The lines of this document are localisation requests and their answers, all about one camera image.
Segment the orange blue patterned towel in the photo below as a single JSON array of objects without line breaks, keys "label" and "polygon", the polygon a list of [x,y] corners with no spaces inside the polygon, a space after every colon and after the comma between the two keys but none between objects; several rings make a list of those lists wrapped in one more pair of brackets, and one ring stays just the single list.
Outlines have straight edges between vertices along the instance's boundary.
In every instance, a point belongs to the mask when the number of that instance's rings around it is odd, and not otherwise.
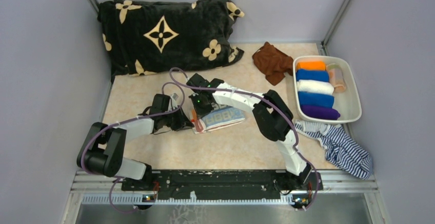
[{"label": "orange blue patterned towel", "polygon": [[245,113],[237,108],[223,106],[211,113],[199,118],[194,109],[191,109],[190,121],[193,123],[193,132],[201,134],[206,132],[234,126],[245,121]]}]

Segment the orange polka dot towel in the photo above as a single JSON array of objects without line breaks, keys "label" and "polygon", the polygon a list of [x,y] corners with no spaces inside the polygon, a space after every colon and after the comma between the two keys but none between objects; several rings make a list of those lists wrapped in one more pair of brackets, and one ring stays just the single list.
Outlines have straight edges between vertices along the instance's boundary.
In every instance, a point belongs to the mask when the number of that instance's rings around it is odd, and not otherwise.
[{"label": "orange polka dot towel", "polygon": [[338,64],[328,64],[326,71],[329,74],[329,82],[334,87],[336,93],[343,93],[346,91],[346,84],[342,68]]}]

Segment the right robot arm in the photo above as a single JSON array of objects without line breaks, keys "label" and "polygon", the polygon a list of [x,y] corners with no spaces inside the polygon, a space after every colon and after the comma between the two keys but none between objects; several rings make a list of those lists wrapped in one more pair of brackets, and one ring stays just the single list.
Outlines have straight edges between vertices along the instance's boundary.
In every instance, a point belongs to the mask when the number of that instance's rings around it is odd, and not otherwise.
[{"label": "right robot arm", "polygon": [[197,73],[186,85],[193,91],[190,99],[199,118],[211,114],[218,106],[230,106],[252,114],[260,133],[277,144],[290,185],[302,189],[308,184],[312,167],[297,152],[293,114],[276,91],[248,92],[221,79],[208,81]]}]

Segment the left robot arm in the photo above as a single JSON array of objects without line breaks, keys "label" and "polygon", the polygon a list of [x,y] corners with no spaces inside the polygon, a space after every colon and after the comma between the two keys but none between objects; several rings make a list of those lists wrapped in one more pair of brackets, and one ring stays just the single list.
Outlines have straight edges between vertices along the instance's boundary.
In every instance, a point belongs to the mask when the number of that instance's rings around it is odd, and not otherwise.
[{"label": "left robot arm", "polygon": [[124,157],[128,141],[151,135],[161,128],[180,131],[193,128],[193,123],[173,96],[156,94],[152,105],[137,117],[108,125],[95,122],[78,153],[76,164],[90,174],[120,178],[124,191],[150,190],[156,184],[152,166]]}]

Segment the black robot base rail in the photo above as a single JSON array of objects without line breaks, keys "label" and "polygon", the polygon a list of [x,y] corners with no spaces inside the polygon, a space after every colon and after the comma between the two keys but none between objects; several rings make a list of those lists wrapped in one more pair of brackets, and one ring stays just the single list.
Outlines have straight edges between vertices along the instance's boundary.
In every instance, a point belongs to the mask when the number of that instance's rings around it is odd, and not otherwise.
[{"label": "black robot base rail", "polygon": [[124,179],[121,189],[149,191],[143,203],[284,204],[301,209],[323,190],[323,183],[316,172],[299,178],[286,170],[153,170],[142,180]]}]

